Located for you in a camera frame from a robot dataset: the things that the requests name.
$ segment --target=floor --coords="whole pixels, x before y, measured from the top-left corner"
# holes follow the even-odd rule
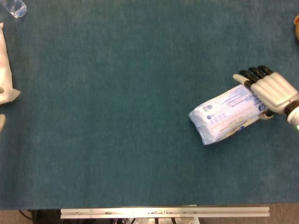
[[[242,204],[238,206],[270,207],[270,217],[255,218],[201,218],[200,224],[297,224],[299,220],[299,203],[277,204]],[[31,224],[17,210],[0,211],[1,224]]]

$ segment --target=robotic hand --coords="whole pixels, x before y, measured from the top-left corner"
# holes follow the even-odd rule
[[[266,105],[265,114],[274,113],[287,115],[287,121],[299,130],[299,93],[280,74],[273,72],[266,66],[249,68],[234,74],[233,79],[251,89],[254,94]]]

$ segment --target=table surface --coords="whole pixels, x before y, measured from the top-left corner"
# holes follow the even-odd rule
[[[0,209],[299,201],[284,116],[203,146],[188,114],[264,64],[299,89],[299,1],[39,0],[4,15]]]

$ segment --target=package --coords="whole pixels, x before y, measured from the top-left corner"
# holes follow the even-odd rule
[[[202,103],[189,117],[201,135],[204,145],[218,142],[259,119],[266,106],[252,91],[238,85]]]
[[[11,102],[20,94],[20,91],[13,89],[12,75],[2,28],[3,23],[0,23],[0,104]]]

